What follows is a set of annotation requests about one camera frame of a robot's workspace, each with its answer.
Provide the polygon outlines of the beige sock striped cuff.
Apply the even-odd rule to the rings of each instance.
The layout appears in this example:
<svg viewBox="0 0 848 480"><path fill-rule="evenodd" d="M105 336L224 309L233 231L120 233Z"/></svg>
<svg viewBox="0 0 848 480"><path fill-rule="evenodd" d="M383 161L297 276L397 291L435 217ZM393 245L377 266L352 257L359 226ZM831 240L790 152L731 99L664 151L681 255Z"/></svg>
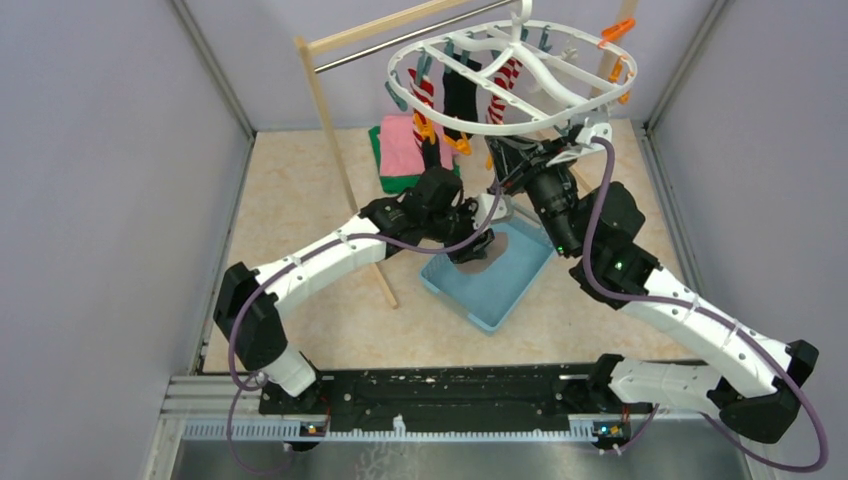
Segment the beige sock striped cuff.
<svg viewBox="0 0 848 480"><path fill-rule="evenodd" d="M494 232L492 242L483 250L483 258L455 264L455 268L465 275L479 275L493 266L506 253L508 247L508 235L501 231Z"/></svg>

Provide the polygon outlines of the white round clip hanger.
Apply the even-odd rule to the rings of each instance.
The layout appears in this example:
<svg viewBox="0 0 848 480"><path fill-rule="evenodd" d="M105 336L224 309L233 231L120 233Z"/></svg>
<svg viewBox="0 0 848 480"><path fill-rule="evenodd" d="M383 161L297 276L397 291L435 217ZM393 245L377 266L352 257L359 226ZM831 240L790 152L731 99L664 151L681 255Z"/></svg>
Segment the white round clip hanger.
<svg viewBox="0 0 848 480"><path fill-rule="evenodd" d="M635 27L605 48L598 48L597 43L603 29L633 16L622 17L598 33L589 33L562 23L538 20L533 7L533 2L521 1L511 8L505 20L422 38L400 48L387 65L388 94L400 109L413 112L423 130L436 124L462 133L488 136L564 127L572 117L589 112L606 114L627 104L639 68L623 43ZM533 61L537 48L572 65L570 71L575 80L570 81L570 87L586 98L582 105L561 109L545 93L535 90L526 65ZM481 70L471 70L454 60L453 54L461 55L463 61L470 58L480 62ZM515 86L508 92L499 88L492 77L511 58L520 61L522 67ZM477 123L443 113L442 77L450 70L477 84ZM492 94L507 101L502 124L486 121Z"/></svg>

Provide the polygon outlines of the black sock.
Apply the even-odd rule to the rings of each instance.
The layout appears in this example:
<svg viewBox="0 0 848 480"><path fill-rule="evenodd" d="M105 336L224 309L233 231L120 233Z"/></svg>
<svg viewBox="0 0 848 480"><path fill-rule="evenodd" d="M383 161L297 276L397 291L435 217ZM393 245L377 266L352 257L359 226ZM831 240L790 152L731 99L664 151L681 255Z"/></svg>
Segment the black sock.
<svg viewBox="0 0 848 480"><path fill-rule="evenodd" d="M478 72L482 68L482 64L473 59L463 61L461 55L453 54L453 58L471 70ZM443 113L450 117L456 117L460 120L477 123L477 84L471 82L467 78L458 74L454 70L450 70L443 74L442 77L444 87L444 110ZM452 141L461 140L462 134L460 131L443 127L444 134Z"/></svg>
<svg viewBox="0 0 848 480"><path fill-rule="evenodd" d="M424 171L443 168L441 143L437 137L424 138L420 145Z"/></svg>

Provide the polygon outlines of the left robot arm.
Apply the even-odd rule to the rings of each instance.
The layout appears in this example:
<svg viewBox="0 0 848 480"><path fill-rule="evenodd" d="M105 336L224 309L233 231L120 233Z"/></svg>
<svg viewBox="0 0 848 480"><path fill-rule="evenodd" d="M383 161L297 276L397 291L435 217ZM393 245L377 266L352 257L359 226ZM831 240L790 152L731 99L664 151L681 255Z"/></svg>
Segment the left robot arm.
<svg viewBox="0 0 848 480"><path fill-rule="evenodd" d="M445 254L455 263L481 259L494 239L491 224L506 212L499 179L467 198L462 180L436 167L413 187L369 202L342 226L293 254L259 267L231 265L218 289L213 319L228 342L234 384L256 391L273 383L295 412L314 410L321 397L317 371L287 339L285 316L335 281L402 251Z"/></svg>

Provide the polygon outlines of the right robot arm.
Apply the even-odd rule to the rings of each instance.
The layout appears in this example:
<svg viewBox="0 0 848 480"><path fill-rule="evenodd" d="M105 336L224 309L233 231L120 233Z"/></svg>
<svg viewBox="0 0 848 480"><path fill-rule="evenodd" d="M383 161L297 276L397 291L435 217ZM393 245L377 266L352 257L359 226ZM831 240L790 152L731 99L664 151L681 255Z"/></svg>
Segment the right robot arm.
<svg viewBox="0 0 848 480"><path fill-rule="evenodd" d="M636 241L645 217L633 195L605 172L586 195L577 191L562 139L486 138L503 191L530 199L558 254L576 259L571 276L596 301L674 338L694 365L606 354L586 385L589 404L666 404L715 417L749 440L774 444L796 420L797 389L818 350L754 331L684 285Z"/></svg>

